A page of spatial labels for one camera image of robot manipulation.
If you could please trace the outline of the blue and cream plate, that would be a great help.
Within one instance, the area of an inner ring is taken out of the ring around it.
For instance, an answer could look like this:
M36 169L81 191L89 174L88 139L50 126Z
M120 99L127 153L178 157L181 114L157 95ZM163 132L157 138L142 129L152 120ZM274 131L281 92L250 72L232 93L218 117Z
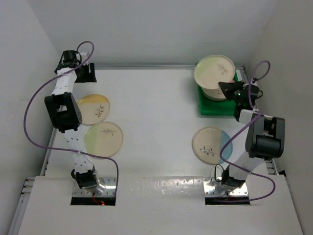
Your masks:
M204 163L210 165L222 164L220 151L230 140L230 136L222 129L204 127L198 130L192 138L192 148L195 155Z

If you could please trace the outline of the pink and cream front plate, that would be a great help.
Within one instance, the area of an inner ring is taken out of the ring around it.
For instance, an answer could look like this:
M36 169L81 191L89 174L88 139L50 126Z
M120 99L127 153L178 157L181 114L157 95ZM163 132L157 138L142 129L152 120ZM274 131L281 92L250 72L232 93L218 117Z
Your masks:
M220 88L206 89L206 88L201 87L201 90L203 92L203 95L207 97L208 99L211 99L213 101L225 101L226 100L226 97L224 96Z

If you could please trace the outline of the green and cream plate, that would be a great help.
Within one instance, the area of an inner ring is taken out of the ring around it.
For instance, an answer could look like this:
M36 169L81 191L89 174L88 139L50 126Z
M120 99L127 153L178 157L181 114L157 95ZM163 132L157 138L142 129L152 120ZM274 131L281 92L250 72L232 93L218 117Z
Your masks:
M233 62L223 55L211 55L201 59L194 68L195 82L202 88L215 90L219 82L230 83L235 75Z

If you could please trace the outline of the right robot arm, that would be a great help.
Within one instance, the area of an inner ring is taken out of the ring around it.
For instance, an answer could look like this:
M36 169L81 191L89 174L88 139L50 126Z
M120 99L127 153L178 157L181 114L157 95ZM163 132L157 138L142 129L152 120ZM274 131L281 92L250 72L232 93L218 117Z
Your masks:
M236 162L228 163L222 178L217 181L221 190L229 192L241 188L248 175L259 165L282 156L286 121L284 118L261 114L254 107L255 101L263 95L258 86L247 85L243 81L219 82L218 85L225 98L235 102L233 115L247 130L243 154Z

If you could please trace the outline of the light green cream plate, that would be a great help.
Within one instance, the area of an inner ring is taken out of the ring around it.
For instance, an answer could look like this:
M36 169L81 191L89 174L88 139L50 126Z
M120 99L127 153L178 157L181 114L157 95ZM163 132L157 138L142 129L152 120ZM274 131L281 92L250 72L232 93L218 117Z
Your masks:
M115 123L105 121L93 125L84 136L88 153L100 157L112 157L122 147L123 132Z

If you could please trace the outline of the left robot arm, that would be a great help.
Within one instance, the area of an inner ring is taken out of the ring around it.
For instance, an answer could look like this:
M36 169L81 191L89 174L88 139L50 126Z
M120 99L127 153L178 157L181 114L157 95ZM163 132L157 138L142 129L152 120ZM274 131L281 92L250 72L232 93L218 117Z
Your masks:
M92 161L83 154L86 151L82 139L83 116L72 94L75 83L96 83L94 63L84 63L87 52L65 50L55 73L59 76L51 95L45 97L53 126L66 139L74 159L71 176L80 189L94 192L99 185L96 169Z

